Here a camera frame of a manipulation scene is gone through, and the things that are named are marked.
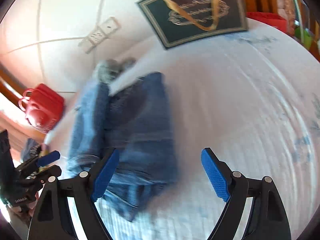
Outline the red bear suitcase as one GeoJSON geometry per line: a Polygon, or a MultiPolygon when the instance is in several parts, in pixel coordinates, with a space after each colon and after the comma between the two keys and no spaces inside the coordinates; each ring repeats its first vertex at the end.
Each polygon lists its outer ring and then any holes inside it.
{"type": "Polygon", "coordinates": [[[18,105],[27,122],[43,134],[47,134],[60,121],[65,99],[44,83],[24,91],[18,105]]]}

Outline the red bag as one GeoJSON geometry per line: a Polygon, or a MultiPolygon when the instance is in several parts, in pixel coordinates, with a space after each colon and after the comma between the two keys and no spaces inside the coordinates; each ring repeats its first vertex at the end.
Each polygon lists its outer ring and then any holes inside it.
{"type": "Polygon", "coordinates": [[[278,14],[270,12],[247,12],[246,16],[287,33],[287,21],[278,14]]]}

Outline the dark green gift box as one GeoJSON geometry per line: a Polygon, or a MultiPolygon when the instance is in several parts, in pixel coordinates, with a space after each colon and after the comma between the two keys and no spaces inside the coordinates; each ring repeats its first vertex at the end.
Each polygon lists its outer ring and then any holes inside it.
{"type": "Polygon", "coordinates": [[[248,29],[244,0],[140,0],[137,5],[165,49],[248,29]]]}

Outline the wall socket switch panel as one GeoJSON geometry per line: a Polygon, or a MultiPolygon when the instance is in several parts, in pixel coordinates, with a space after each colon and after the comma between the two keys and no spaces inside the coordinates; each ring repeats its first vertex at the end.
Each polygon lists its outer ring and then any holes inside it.
{"type": "Polygon", "coordinates": [[[102,24],[98,25],[86,37],[84,37],[78,47],[86,54],[89,54],[94,48],[101,44],[104,40],[110,38],[111,35],[120,29],[120,24],[115,17],[109,17],[102,24]]]}

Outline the white striped bed sheet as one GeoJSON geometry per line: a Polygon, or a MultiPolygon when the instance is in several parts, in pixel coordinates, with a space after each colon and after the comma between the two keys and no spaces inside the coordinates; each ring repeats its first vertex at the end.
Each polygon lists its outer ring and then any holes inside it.
{"type": "Polygon", "coordinates": [[[97,209],[114,239],[206,239],[224,202],[201,165],[210,147],[232,170],[273,179],[291,237],[310,231],[319,207],[319,61],[281,31],[248,20],[249,30],[165,50],[156,36],[132,47],[108,42],[102,58],[134,57],[117,92],[161,72],[170,98],[178,182],[133,222],[103,200],[97,209]],[[116,54],[111,50],[118,48],[116,54]]]}

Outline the blue denim jeans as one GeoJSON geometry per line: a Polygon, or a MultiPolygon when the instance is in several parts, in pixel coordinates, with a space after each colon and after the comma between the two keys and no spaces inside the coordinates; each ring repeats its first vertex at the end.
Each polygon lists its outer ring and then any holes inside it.
{"type": "Polygon", "coordinates": [[[119,164],[103,194],[121,217],[133,221],[153,197],[177,180],[169,99],[159,72],[140,77],[111,96],[90,80],[78,101],[67,173],[73,177],[100,161],[108,148],[119,164]]]}

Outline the pile of mixed clothes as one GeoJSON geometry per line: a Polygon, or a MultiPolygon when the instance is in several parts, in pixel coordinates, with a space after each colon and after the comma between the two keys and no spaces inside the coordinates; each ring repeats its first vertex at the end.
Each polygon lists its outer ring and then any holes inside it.
{"type": "Polygon", "coordinates": [[[24,163],[33,157],[44,156],[47,152],[48,146],[46,144],[40,144],[36,140],[28,138],[23,150],[21,151],[21,161],[24,163]]]}

